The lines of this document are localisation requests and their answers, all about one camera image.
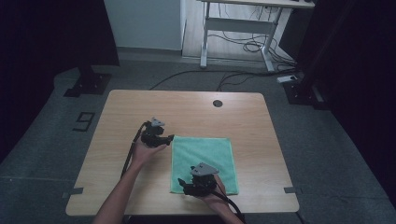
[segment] teal cloth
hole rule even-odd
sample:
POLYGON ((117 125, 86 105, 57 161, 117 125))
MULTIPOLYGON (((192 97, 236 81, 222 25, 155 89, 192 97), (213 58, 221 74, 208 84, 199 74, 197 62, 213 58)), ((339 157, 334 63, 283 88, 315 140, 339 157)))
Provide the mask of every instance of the teal cloth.
POLYGON ((171 192, 183 193, 177 179, 191 183, 191 166, 200 162, 219 170, 227 194, 239 193, 230 139, 180 136, 175 136, 172 143, 171 192))

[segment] person's right arm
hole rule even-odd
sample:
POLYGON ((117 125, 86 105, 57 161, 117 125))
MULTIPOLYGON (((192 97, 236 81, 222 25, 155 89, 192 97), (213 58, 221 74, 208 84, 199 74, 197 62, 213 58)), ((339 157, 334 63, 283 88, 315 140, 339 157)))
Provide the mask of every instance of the person's right arm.
MULTIPOLYGON (((222 194, 222 192, 225 192, 224 184, 221 182, 221 179, 219 178, 218 175, 215 175, 215 179, 219 184, 216 187, 216 192, 222 194)), ((224 202, 218 196, 209 194, 205 197, 200 197, 199 199, 204 201, 204 203, 206 203, 210 209, 212 209, 216 214, 218 214, 225 223, 243 224, 243 222, 235 215, 233 210, 231 210, 230 205, 224 202)))

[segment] metal desk leg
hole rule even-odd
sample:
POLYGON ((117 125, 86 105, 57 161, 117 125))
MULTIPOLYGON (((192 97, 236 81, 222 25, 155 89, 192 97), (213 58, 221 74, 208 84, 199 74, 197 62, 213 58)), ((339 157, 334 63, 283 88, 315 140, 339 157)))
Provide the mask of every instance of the metal desk leg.
POLYGON ((270 55, 270 53, 268 51, 269 51, 269 48, 271 47, 271 42, 272 42, 272 40, 274 38, 274 34, 275 34, 275 31, 276 31, 277 24, 279 22, 280 14, 282 13, 282 9, 283 9, 282 7, 280 7, 278 9, 277 14, 276 14, 276 18, 274 19, 273 25, 271 27, 271 32, 269 34, 270 36, 268 36, 267 41, 265 42, 265 46, 262 49, 262 57, 264 58, 265 65, 267 66, 267 70, 269 72, 274 72, 275 71, 275 69, 274 69, 274 67, 272 65, 272 62, 271 62, 272 57, 271 57, 271 55, 270 55))
POLYGON ((205 26, 204 26, 204 42, 202 43, 201 48, 201 68, 206 68, 206 59, 207 59, 207 25, 206 22, 209 20, 209 9, 210 3, 207 3, 206 6, 206 15, 205 15, 205 26))

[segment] table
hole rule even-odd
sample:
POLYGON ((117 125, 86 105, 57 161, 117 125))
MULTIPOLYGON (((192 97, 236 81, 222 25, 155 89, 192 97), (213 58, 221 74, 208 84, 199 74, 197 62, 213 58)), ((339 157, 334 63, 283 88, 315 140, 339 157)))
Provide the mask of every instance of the table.
POLYGON ((207 32, 213 31, 229 31, 239 33, 252 33, 269 35, 264 48, 261 53, 264 58, 267 70, 270 72, 275 71, 272 62, 271 55, 269 54, 269 48, 271 46, 274 34, 276 31, 277 24, 279 22, 282 9, 284 7, 290 8, 313 8, 315 4, 313 2, 306 3, 304 0, 298 2, 291 0, 199 0, 207 3, 206 14, 205 14, 205 26, 204 26, 204 42, 201 49, 201 68, 206 68, 207 61, 207 32), (235 20, 226 18, 210 18, 209 10, 210 3, 225 3, 225 4, 239 4, 239 5, 254 5, 263 7, 279 7, 276 13, 276 17, 273 21, 247 21, 247 20, 235 20))
MULTIPOLYGON (((164 135, 229 137, 240 193, 230 196, 242 213, 296 212, 292 187, 265 101, 259 93, 112 91, 71 195, 69 216, 94 216, 120 179, 140 125, 165 122, 164 135), (215 107, 215 100, 222 101, 215 107)), ((127 215, 213 214, 200 200, 170 193, 172 148, 155 155, 136 179, 127 215)))

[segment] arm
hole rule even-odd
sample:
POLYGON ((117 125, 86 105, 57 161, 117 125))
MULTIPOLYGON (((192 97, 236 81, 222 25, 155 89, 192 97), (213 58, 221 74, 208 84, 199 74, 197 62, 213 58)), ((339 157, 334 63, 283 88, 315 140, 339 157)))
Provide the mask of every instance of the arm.
POLYGON ((140 138, 136 141, 133 148, 131 165, 102 204, 93 220, 94 224, 121 223, 132 188, 134 187, 134 182, 140 170, 155 153, 164 148, 166 148, 166 145, 155 148, 146 147, 140 138))
MULTIPOLYGON (((221 179, 219 178, 218 175, 215 175, 215 179, 218 182, 218 186, 216 187, 216 191, 218 193, 225 192, 225 187, 224 184, 221 182, 221 179)), ((227 224, 243 224, 243 222, 235 215, 235 213, 231 210, 230 205, 228 203, 224 202, 221 198, 210 194, 206 197, 199 198, 206 205, 212 209, 216 214, 218 214, 221 219, 227 224)))

